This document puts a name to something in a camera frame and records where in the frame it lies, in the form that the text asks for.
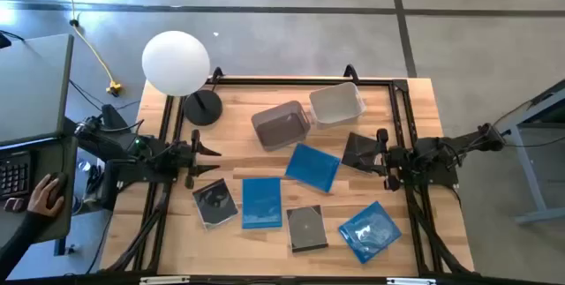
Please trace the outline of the black keyboard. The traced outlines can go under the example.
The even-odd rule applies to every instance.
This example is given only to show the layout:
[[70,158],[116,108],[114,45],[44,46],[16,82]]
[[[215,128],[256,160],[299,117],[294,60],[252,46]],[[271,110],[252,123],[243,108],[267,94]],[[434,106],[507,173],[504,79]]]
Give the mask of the black keyboard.
[[0,200],[26,196],[30,192],[31,168],[29,152],[0,156]]

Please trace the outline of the person's hand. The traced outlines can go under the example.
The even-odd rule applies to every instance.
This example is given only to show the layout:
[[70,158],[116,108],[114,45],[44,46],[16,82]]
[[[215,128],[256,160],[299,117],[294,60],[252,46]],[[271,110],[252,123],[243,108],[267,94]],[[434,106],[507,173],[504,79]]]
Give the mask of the person's hand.
[[58,177],[46,175],[34,188],[27,204],[27,211],[47,217],[55,217],[64,204],[59,196],[61,184]]

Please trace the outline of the blue jewel case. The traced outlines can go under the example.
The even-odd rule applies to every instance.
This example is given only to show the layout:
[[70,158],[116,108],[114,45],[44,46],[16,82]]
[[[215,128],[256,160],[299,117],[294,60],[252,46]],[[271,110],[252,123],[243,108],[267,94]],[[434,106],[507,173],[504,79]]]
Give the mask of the blue jewel case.
[[361,264],[386,250],[402,235],[378,201],[347,220],[338,231]]
[[305,144],[297,144],[290,157],[285,176],[329,193],[340,163],[341,160],[331,154]]
[[283,225],[281,178],[246,178],[242,183],[242,228],[273,229]]

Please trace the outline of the white globe table lamp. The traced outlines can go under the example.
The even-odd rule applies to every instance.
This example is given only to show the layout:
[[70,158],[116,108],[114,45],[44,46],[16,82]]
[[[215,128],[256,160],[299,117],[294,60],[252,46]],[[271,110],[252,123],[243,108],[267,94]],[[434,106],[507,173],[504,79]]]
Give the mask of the white globe table lamp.
[[222,100],[206,89],[211,73],[205,46],[182,31],[167,31],[149,40],[142,52],[142,71],[158,91],[182,97],[183,114],[194,125],[214,124],[222,115]]

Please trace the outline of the black clear jewel case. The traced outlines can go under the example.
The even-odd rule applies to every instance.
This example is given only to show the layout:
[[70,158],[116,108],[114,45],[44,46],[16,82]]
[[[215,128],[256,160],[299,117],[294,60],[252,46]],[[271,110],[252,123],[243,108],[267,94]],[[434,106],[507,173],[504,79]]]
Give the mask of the black clear jewel case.
[[376,155],[360,155],[359,151],[365,143],[372,143],[377,141],[376,139],[370,139],[365,136],[358,135],[357,133],[351,132],[347,139],[346,146],[343,151],[343,157],[341,159],[341,164],[348,167],[358,169],[358,165],[372,165],[376,164]]
[[206,230],[214,229],[238,215],[237,205],[223,178],[195,190],[192,195]]
[[293,253],[328,247],[320,205],[288,209],[286,215]]

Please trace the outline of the silver metal edge bracket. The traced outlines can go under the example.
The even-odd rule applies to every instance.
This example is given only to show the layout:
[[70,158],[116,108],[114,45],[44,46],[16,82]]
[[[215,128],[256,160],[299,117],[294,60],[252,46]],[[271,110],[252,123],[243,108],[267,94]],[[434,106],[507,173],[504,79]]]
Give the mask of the silver metal edge bracket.
[[188,284],[191,278],[189,276],[152,276],[142,277],[139,285],[180,285]]
[[387,285],[437,285],[435,279],[388,277]]

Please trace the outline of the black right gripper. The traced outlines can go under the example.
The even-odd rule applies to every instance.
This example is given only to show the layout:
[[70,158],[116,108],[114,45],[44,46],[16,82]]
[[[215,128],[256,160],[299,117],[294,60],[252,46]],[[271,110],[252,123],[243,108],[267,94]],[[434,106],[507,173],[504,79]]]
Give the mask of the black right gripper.
[[376,140],[365,143],[360,155],[379,155],[381,165],[358,165],[358,169],[367,173],[376,173],[385,177],[386,190],[397,191],[402,185],[413,184],[410,152],[401,146],[388,148],[388,131],[380,128],[376,131]]

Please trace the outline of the white plastic bin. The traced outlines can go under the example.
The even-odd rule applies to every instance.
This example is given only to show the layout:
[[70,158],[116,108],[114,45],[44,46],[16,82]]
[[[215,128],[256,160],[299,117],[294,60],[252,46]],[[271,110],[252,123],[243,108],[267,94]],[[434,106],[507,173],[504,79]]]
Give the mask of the white plastic bin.
[[345,82],[316,90],[309,95],[311,113],[321,129],[356,121],[366,105],[357,86]]

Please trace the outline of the grey desk top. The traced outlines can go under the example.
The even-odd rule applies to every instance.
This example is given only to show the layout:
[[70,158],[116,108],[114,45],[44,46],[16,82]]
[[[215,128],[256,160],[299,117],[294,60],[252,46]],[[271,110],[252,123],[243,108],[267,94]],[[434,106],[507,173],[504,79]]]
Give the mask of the grey desk top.
[[58,34],[0,49],[0,146],[63,132],[73,43]]

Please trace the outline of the person's forearm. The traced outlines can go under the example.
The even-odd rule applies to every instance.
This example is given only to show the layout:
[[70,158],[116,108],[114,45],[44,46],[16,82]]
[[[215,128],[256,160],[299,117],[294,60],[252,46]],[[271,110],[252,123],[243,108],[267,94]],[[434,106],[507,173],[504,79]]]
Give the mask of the person's forearm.
[[49,217],[35,212],[26,212],[24,220],[12,238],[0,249],[0,281],[5,281],[19,263],[34,239],[49,223]]

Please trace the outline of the grey side table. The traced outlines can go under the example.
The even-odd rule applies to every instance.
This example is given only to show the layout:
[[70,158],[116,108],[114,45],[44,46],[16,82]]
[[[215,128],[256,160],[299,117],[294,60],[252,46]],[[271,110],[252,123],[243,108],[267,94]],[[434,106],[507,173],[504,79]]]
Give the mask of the grey side table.
[[502,116],[496,128],[516,150],[535,204],[516,223],[565,219],[565,200],[562,206],[546,202],[550,184],[565,190],[565,79]]

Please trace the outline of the dark keyboard tray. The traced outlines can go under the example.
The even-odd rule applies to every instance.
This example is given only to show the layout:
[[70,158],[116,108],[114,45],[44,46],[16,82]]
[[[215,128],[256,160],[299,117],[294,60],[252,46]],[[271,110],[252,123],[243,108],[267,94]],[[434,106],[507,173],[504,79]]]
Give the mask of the dark keyboard tray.
[[[35,243],[65,238],[71,227],[73,190],[77,160],[78,141],[75,138],[52,139],[21,146],[8,146],[0,150],[0,161],[15,154],[22,156],[29,152],[32,175],[29,179],[29,191],[47,174],[64,173],[66,182],[60,193],[64,196],[64,205],[56,218],[38,235]],[[0,247],[4,246],[21,225],[25,214],[4,210],[6,199],[0,199]]]

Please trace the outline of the black metal table frame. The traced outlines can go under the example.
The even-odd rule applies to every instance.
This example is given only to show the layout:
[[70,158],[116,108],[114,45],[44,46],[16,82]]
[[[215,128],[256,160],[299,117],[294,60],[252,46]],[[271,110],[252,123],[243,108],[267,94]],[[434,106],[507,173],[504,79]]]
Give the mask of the black metal table frame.
[[[212,154],[202,158],[211,170],[197,178],[202,187],[223,179],[234,199],[249,177],[283,176],[292,148],[263,150],[252,116],[287,101],[309,102],[311,92],[329,85],[327,78],[225,77],[216,88],[221,118],[201,131]],[[359,91],[365,113],[350,124],[312,128],[306,144],[341,155],[351,132],[372,137],[380,128],[391,140],[439,137],[441,120],[429,79],[363,79]],[[341,224],[366,206],[379,202],[401,230],[401,237],[362,264],[339,235]],[[159,274],[260,276],[414,276],[418,272],[411,222],[403,191],[388,191],[380,177],[342,167],[329,193],[291,179],[282,180],[284,208],[320,206],[328,247],[293,253],[286,228],[243,229],[239,217],[206,229],[192,193],[173,186],[165,222]]]

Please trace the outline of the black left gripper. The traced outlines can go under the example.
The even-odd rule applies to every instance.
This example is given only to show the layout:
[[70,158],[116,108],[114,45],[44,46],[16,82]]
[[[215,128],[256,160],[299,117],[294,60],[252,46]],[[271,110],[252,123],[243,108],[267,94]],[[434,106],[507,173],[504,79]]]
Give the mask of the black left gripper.
[[194,180],[198,175],[219,168],[219,165],[197,165],[197,154],[221,156],[220,153],[206,148],[200,142],[199,130],[192,131],[190,144],[186,141],[177,141],[170,147],[171,149],[168,152],[169,164],[175,168],[187,168],[185,187],[189,190],[194,187]]

